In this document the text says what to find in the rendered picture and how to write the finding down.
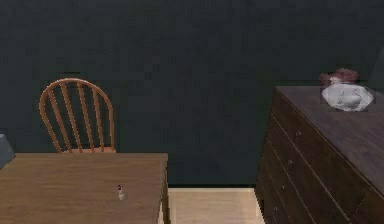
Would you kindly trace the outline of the brown wooden table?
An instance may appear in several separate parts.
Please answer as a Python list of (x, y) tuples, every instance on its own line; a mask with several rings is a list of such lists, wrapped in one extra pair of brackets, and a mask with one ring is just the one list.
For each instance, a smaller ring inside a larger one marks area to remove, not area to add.
[(165, 153), (18, 153), (0, 169), (0, 224), (171, 224), (167, 161)]

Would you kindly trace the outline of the dark brown chest of drawers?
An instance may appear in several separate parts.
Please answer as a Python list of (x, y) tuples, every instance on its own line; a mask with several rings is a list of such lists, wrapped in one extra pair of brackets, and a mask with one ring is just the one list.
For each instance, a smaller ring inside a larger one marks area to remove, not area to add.
[(277, 86), (255, 194), (265, 224), (384, 224), (384, 95), (344, 112)]

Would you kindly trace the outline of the grey laptop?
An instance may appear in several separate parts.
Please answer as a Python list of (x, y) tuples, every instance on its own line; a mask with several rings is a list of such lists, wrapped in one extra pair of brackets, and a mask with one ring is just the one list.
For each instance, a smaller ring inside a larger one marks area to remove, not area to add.
[(15, 157), (15, 153), (5, 134), (0, 134), (0, 169)]

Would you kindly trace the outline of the orange wooden spindle chair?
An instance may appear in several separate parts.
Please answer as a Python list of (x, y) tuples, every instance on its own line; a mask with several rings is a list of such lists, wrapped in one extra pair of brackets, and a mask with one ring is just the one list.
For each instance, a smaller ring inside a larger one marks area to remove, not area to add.
[(50, 83), (38, 104), (57, 153), (115, 153), (114, 108), (97, 85), (79, 78)]

